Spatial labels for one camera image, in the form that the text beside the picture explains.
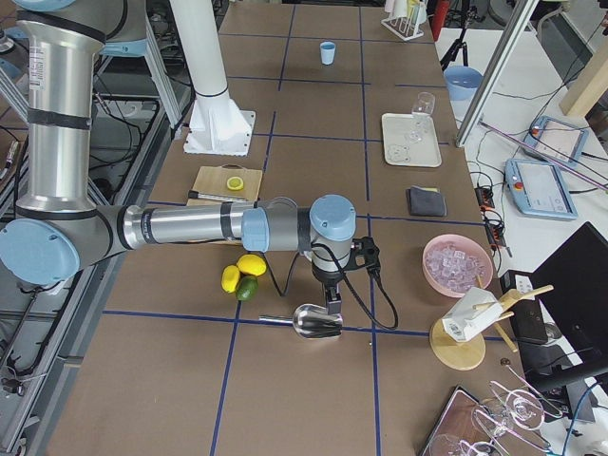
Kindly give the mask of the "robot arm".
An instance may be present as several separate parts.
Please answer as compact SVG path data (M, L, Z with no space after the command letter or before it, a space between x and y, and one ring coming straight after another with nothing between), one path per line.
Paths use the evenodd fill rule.
M276 198L174 209L89 198L94 62L108 45L145 45L143 2L21 1L17 21L29 39L29 178L16 219L1 232L1 259L15 276L47 285L147 244L232 240L250 252L309 253L327 313L340 313L337 286L355 230L344 197L309 208Z

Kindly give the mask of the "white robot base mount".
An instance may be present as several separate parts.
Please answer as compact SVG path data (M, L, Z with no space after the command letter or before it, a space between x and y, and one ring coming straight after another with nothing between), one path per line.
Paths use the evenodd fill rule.
M195 92L184 151L243 157L256 120L229 93L218 29L210 1L173 1L171 8Z

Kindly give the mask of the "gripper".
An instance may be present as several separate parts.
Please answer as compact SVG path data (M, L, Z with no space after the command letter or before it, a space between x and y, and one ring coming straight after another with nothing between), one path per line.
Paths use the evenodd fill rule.
M323 286L327 314L341 314L342 298L339 293L339 283L344 279L344 274L331 259L313 256L312 265L313 276Z

